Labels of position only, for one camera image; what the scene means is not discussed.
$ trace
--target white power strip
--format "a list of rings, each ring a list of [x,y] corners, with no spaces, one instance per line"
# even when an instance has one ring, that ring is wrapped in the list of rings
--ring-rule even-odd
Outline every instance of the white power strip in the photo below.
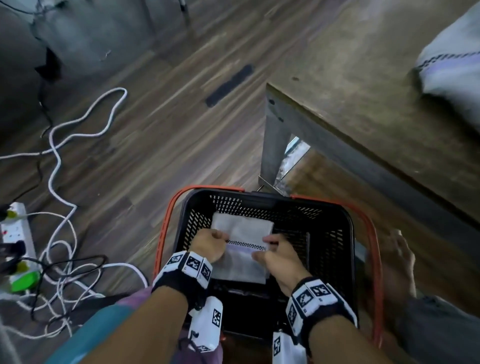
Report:
[[[25,255],[31,259],[37,259],[35,247],[33,245],[32,232],[28,225],[25,205],[19,202],[14,202],[10,205],[11,211],[15,217],[6,218],[1,222],[1,235],[4,244],[13,244],[17,241],[25,243]],[[38,282],[38,272],[40,267],[37,263],[24,260],[19,264],[19,272],[9,276],[12,292],[24,291]]]

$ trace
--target pink fabric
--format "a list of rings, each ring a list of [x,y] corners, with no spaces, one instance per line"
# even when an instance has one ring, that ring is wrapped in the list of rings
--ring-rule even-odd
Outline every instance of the pink fabric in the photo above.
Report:
[[[132,295],[122,298],[116,304],[128,306],[132,310],[139,308],[152,293],[152,287],[147,287],[142,290],[139,290]],[[188,331],[183,330],[180,332],[179,340],[186,338],[188,336]],[[197,364],[201,363],[200,357],[202,356],[207,364],[221,364],[223,362],[223,349],[222,345],[219,343],[217,348],[212,352],[197,353],[188,348],[186,342],[183,342],[181,349],[177,350],[172,358],[171,364]]]

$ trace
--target teal fabric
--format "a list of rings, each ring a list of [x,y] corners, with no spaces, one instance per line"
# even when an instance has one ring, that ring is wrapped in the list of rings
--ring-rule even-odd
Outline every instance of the teal fabric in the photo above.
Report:
[[[103,342],[134,312],[131,307],[114,304],[102,308],[63,344],[45,364],[76,364]]]

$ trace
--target white cable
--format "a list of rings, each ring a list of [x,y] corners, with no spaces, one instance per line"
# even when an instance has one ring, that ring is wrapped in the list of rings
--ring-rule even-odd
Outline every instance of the white cable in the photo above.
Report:
[[[75,124],[75,123],[82,122],[83,120],[85,120],[90,115],[93,108],[101,100],[103,100],[105,97],[107,97],[111,93],[114,93],[114,92],[117,92],[117,91],[122,91],[123,95],[116,102],[116,104],[113,106],[113,108],[110,112],[110,116],[108,118],[108,122],[105,125],[105,128],[103,128],[100,132],[95,133],[95,134],[81,134],[81,133],[71,134],[68,137],[66,137],[64,140],[62,140],[59,144],[54,145],[53,135],[58,129],[61,129],[61,128],[65,127],[65,126],[68,126],[68,125],[72,125],[72,124]],[[126,97],[127,97],[127,90],[125,88],[123,88],[123,87],[113,88],[113,89],[107,91],[106,93],[104,93],[102,96],[100,96],[88,108],[87,112],[81,118],[78,118],[78,119],[75,119],[75,120],[72,120],[72,121],[68,121],[68,122],[64,122],[64,123],[59,124],[59,125],[55,126],[54,128],[52,128],[52,130],[48,134],[48,142],[50,144],[50,149],[44,150],[42,152],[36,152],[36,153],[18,153],[18,154],[12,154],[12,155],[9,155],[9,156],[0,156],[0,160],[2,160],[2,159],[10,159],[10,158],[16,158],[16,157],[40,156],[40,155],[44,155],[44,154],[48,154],[48,153],[53,153],[55,155],[56,160],[57,160],[57,165],[55,166],[52,174],[50,175],[50,177],[48,179],[48,190],[58,201],[62,202],[64,205],[67,205],[67,206],[71,207],[72,208],[71,211],[68,213],[67,216],[63,216],[63,215],[60,215],[60,214],[55,214],[53,212],[35,212],[35,213],[28,214],[26,216],[19,216],[18,217],[18,218],[27,218],[28,216],[32,216],[32,215],[46,214],[46,215],[57,216],[57,217],[62,219],[61,223],[57,226],[57,228],[53,232],[52,236],[50,237],[46,248],[40,254],[40,257],[39,257],[38,260],[40,260],[40,261],[45,260],[46,264],[52,264],[53,262],[52,262],[51,257],[50,257],[50,251],[53,247],[55,247],[57,245],[58,246],[63,246],[67,250],[68,260],[70,260],[70,259],[73,259],[73,257],[75,256],[75,253],[76,253],[77,247],[78,247],[77,234],[76,234],[75,229],[73,228],[73,225],[70,221],[70,219],[72,218],[73,214],[75,213],[75,211],[77,209],[77,205],[72,204],[71,202],[68,202],[68,201],[64,200],[53,189],[53,180],[55,179],[55,176],[56,176],[57,172],[59,171],[59,169],[61,167],[61,157],[58,153],[58,149],[61,148],[62,146],[64,146],[65,144],[67,144],[68,141],[72,140],[75,137],[93,138],[93,137],[101,136],[104,133],[106,133],[107,130],[109,129],[110,125],[112,124],[113,117],[115,115],[115,111],[117,110],[117,108],[120,106],[120,104],[124,101],[124,99]],[[66,223],[69,224],[70,230],[72,231],[73,245],[70,245],[68,242],[66,242],[64,240],[57,240],[57,241],[55,240],[55,238],[57,237],[57,234],[59,233],[61,228]],[[86,267],[97,267],[98,269],[90,271],[86,274],[81,273]],[[57,280],[53,279],[48,274],[44,275],[44,280],[46,282],[54,285],[56,287],[56,292],[49,299],[47,299],[43,295],[39,295],[38,298],[40,300],[42,300],[44,303],[42,305],[39,305],[39,306],[35,307],[35,309],[34,309],[35,311],[38,311],[38,310],[42,310],[44,308],[48,308],[51,315],[52,315],[52,319],[63,316],[62,319],[59,319],[60,327],[58,327],[58,328],[56,328],[52,331],[49,331],[49,325],[46,325],[45,330],[44,330],[44,334],[39,335],[39,336],[27,335],[27,334],[24,334],[24,333],[20,332],[19,330],[15,329],[15,328],[8,327],[8,326],[5,326],[5,328],[9,332],[15,333],[15,334],[17,334],[17,335],[19,335],[23,338],[32,339],[32,340],[55,337],[55,336],[59,335],[65,328],[68,330],[70,336],[72,336],[71,322],[69,321],[69,317],[68,317],[69,309],[68,309],[66,304],[73,304],[72,307],[70,308],[70,310],[72,310],[81,301],[83,301],[87,298],[90,298],[90,297],[104,297],[104,295],[95,292],[93,290],[93,288],[98,283],[98,281],[100,280],[100,278],[102,276],[103,269],[104,268],[109,268],[109,267],[128,267],[128,268],[132,269],[140,277],[143,285],[145,287],[148,287],[148,282],[147,282],[145,276],[143,275],[143,273],[137,267],[135,267],[131,264],[128,264],[128,263],[110,263],[110,264],[105,264],[102,267],[100,267],[98,264],[95,264],[95,263],[86,263],[86,264],[82,264],[82,265],[74,268],[73,267],[73,262],[69,262],[69,263],[66,263],[65,268],[63,268],[63,269],[60,269],[59,267],[53,267],[52,268],[53,270],[56,271],[56,273],[58,273],[60,275],[60,277]],[[90,285],[85,285],[84,283],[82,283],[79,280],[80,278],[83,278],[85,275],[93,274],[95,272],[97,273],[97,276]],[[83,290],[82,294],[80,294],[80,296],[75,300],[67,300],[63,296],[63,290],[64,290],[65,286],[67,286],[70,283],[76,284],[77,286],[79,286]],[[35,296],[35,294],[33,294],[29,291],[26,291],[26,293],[24,295],[18,296],[17,304],[21,308],[23,308],[24,310],[30,311],[32,309],[32,307],[25,304],[23,301],[26,298],[34,297],[34,296]],[[56,300],[58,300],[60,302],[60,306],[61,306],[61,310],[62,310],[61,313],[57,313],[54,310],[54,308],[52,307],[54,301],[56,301]]]

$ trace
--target hand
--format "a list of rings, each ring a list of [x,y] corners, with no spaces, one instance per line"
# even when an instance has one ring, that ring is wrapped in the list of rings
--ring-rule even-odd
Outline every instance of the hand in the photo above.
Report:
[[[381,246],[382,269],[384,276],[385,323],[395,332],[395,322],[404,312],[410,298],[416,298],[413,266],[415,255],[400,230],[392,230]],[[365,274],[372,278],[371,258],[365,262]]]
[[[312,275],[305,269],[299,256],[287,239],[282,234],[272,234],[263,238],[265,243],[278,243],[270,245],[266,252],[253,252],[252,258],[266,267],[275,277],[282,292],[290,297],[297,284]]]
[[[227,247],[228,234],[215,229],[201,229],[190,244],[189,252],[206,258],[210,264],[219,260]]]

